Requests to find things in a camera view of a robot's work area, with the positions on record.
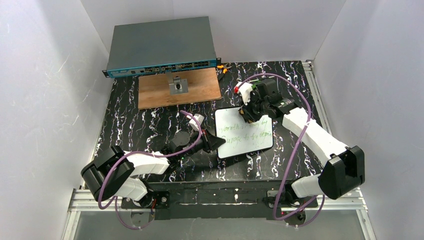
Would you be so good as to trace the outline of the white dry-erase board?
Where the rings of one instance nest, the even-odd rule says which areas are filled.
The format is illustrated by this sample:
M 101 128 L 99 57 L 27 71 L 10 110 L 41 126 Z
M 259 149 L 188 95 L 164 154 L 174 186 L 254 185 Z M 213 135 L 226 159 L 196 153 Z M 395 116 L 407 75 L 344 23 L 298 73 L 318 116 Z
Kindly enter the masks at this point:
M 244 121 L 238 107 L 217 109 L 214 115 L 216 136 L 225 140 L 217 149 L 218 158 L 225 159 L 273 147 L 273 120 L 267 115 L 253 123 Z

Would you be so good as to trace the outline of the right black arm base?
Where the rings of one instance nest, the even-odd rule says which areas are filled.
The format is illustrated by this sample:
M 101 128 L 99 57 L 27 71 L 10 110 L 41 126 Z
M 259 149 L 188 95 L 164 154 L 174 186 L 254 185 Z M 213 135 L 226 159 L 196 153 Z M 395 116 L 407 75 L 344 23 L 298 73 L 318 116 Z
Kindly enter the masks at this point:
M 316 219 L 316 217 L 319 215 L 319 213 L 322 210 L 322 207 L 324 205 L 324 201 L 319 206 L 318 211 L 315 213 L 315 215 L 309 219 L 307 219 L 307 215 L 304 212 L 305 208 L 312 203 L 316 199 L 316 195 L 307 195 L 305 197 L 298 196 L 297 193 L 295 193 L 293 184 L 294 182 L 300 180 L 298 179 L 292 179 L 290 181 L 286 181 L 283 187 L 283 190 L 281 191 L 281 194 L 277 192 L 275 195 L 268 195 L 262 199 L 262 201 L 269 205 L 273 203 L 275 206 L 277 206 L 277 209 L 281 206 L 289 206 L 291 208 L 295 208 L 293 211 L 282 211 L 280 217 L 275 217 L 274 220 L 283 220 L 286 224 L 286 226 L 291 226 L 294 228 L 304 227 L 310 224 L 312 221 Z

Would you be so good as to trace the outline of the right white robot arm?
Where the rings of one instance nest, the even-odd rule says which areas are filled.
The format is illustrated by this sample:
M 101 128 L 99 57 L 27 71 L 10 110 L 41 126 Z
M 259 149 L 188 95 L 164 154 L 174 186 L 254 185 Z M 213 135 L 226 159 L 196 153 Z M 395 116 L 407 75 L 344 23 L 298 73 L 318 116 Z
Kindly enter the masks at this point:
M 279 202 L 295 201 L 316 195 L 336 200 L 365 182 L 365 154 L 358 147 L 349 147 L 334 138 L 308 111 L 293 99 L 277 91 L 277 81 L 263 78 L 255 84 L 238 83 L 234 88 L 241 99 L 239 114 L 252 124 L 262 116 L 282 118 L 282 126 L 295 134 L 323 165 L 321 173 L 300 177 L 284 184 Z

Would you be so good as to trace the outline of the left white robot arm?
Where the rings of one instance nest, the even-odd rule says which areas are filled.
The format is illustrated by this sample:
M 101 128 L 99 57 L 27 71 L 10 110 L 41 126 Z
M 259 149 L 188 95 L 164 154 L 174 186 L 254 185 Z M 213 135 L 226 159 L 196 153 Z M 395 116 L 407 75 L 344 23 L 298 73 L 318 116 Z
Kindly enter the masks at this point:
M 226 143 L 209 130 L 189 134 L 180 131 L 164 147 L 152 154 L 134 154 L 124 158 L 113 170 L 113 165 L 126 152 L 118 145 L 104 151 L 97 159 L 82 168 L 80 174 L 96 201 L 112 197 L 132 200 L 141 208 L 153 207 L 157 194 L 139 175 L 163 175 L 173 172 L 179 162 L 199 151 L 211 153 Z

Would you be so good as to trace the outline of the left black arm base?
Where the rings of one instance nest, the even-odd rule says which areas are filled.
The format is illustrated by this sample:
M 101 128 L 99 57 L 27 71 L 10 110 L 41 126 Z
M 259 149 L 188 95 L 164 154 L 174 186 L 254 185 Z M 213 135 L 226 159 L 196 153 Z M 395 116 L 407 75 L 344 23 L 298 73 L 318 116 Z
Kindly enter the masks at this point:
M 140 200 L 124 198 L 121 201 L 122 209 L 167 209 L 170 205 L 169 191 L 149 191 Z

